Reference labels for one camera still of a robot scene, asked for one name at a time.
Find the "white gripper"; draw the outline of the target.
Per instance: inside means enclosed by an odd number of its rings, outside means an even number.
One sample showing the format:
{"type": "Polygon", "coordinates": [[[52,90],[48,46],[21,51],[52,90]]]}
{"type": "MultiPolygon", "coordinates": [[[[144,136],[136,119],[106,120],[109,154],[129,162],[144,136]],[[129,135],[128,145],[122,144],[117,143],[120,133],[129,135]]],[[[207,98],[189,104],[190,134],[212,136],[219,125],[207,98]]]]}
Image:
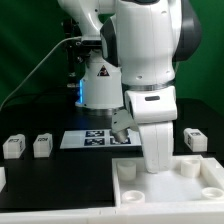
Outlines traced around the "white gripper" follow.
{"type": "MultiPolygon", "coordinates": [[[[138,128],[146,170],[149,173],[169,170],[174,148],[173,122],[142,124],[138,128]]],[[[128,129],[138,128],[126,109],[112,115],[111,132],[117,142],[127,139],[128,129]]]]}

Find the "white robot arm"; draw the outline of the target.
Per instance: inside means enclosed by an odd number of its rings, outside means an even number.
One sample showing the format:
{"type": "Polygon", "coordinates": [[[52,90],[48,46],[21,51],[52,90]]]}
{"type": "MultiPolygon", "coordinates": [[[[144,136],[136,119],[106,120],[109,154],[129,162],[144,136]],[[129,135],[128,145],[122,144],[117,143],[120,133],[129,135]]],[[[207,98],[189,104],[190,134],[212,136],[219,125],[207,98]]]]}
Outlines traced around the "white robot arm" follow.
{"type": "Polygon", "coordinates": [[[86,72],[78,107],[112,110],[123,142],[139,132],[148,172],[170,167],[177,119],[173,64],[191,57],[201,26],[190,0],[58,0],[77,23],[86,72]]]}

